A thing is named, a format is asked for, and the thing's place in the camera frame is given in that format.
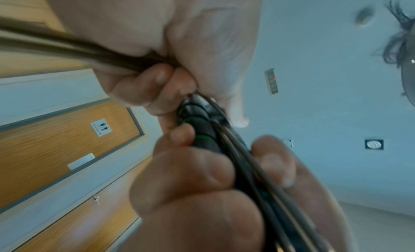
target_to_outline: ceiling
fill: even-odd
[[[389,0],[264,0],[255,57],[245,82],[251,142],[292,139],[295,153],[345,202],[415,216],[415,107],[400,71],[380,56],[398,23]],[[401,0],[415,16],[415,0]],[[364,7],[373,21],[354,24]],[[264,71],[275,69],[271,96]],[[384,151],[364,139],[385,140]]]

